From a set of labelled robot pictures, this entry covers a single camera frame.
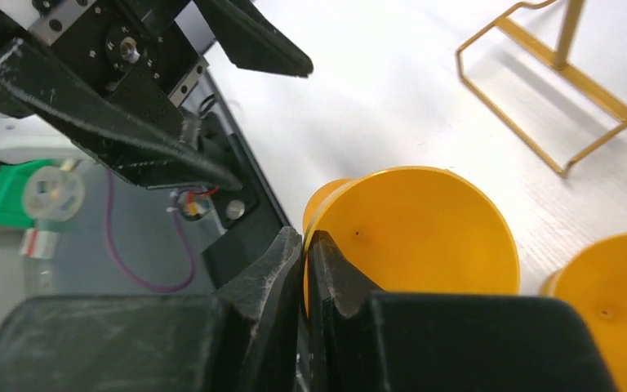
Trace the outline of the yellow back wine glass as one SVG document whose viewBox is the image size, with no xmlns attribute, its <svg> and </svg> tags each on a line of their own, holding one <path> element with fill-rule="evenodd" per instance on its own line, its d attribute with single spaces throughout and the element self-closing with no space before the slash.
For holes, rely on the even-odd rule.
<svg viewBox="0 0 627 392">
<path fill-rule="evenodd" d="M 518 250 L 479 188 L 452 171 L 407 166 L 321 186 L 302 217 L 306 247 L 329 233 L 343 255 L 389 292 L 516 295 Z"/>
</svg>

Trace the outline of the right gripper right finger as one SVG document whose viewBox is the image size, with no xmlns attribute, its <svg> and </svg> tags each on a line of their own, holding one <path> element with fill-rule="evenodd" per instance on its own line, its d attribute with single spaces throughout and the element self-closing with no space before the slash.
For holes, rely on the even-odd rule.
<svg viewBox="0 0 627 392">
<path fill-rule="evenodd" d="M 313 391 L 616 390 L 563 301 L 386 292 L 321 230 L 307 268 Z"/>
</svg>

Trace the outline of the yellow wine glass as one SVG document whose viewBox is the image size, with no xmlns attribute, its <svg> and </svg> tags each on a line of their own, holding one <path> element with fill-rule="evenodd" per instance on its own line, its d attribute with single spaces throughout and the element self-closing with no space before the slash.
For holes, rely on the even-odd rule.
<svg viewBox="0 0 627 392">
<path fill-rule="evenodd" d="M 587 324 L 619 390 L 627 391 L 627 233 L 586 247 L 540 286 Z"/>
<path fill-rule="evenodd" d="M 479 188 L 452 171 L 407 166 L 321 186 L 302 217 L 306 247 L 329 233 L 343 255 L 389 292 L 516 295 L 518 250 Z"/>
</svg>

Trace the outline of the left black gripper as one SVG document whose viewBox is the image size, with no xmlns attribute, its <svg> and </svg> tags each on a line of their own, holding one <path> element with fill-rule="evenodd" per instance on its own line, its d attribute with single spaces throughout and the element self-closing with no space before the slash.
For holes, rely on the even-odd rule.
<svg viewBox="0 0 627 392">
<path fill-rule="evenodd" d="M 228 166 L 177 136 L 207 61 L 176 17 L 186 1 L 34 1 L 32 34 L 0 48 L 0 99 L 18 104 L 129 184 L 240 190 Z M 307 78 L 313 61 L 251 1 L 197 0 L 240 69 Z"/>
</svg>

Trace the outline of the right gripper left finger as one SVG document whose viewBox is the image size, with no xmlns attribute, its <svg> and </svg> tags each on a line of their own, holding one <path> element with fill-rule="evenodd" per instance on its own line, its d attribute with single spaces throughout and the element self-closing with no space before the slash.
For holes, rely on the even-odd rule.
<svg viewBox="0 0 627 392">
<path fill-rule="evenodd" d="M 302 239 L 210 295 L 39 296 L 0 326 L 0 391 L 292 391 Z"/>
</svg>

